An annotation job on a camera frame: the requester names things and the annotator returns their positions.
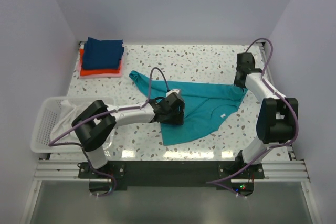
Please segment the teal t shirt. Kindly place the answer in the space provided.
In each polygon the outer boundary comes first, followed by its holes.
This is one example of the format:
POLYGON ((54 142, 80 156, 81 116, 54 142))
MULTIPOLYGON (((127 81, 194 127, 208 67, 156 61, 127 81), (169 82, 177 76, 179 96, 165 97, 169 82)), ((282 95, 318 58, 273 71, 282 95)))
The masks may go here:
POLYGON ((163 145, 188 143, 217 131, 237 112, 247 89, 227 84, 169 81, 169 88, 180 89, 185 102, 182 126, 161 124, 163 145))

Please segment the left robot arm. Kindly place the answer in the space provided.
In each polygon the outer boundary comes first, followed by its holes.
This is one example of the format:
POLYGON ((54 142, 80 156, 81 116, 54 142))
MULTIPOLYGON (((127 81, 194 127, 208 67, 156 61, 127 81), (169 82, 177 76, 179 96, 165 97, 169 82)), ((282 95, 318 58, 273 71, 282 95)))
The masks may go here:
POLYGON ((181 126, 184 108, 184 100, 175 92, 162 99, 150 99, 144 105, 116 106, 111 111, 102 100, 96 100, 72 122, 72 130, 91 163, 91 173, 103 178, 109 165, 102 146, 115 127, 136 123, 181 126))

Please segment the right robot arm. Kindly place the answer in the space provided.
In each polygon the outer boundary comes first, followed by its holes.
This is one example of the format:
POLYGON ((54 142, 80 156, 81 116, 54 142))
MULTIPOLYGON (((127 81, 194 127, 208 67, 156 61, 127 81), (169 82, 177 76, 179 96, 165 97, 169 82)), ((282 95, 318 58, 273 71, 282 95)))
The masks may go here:
POLYGON ((260 102, 256 123, 257 136, 235 157, 229 172, 239 178, 246 178, 274 148, 286 146, 298 136, 298 100, 288 98, 263 76, 255 67, 254 56, 249 52, 237 54, 234 85, 246 88, 260 102))

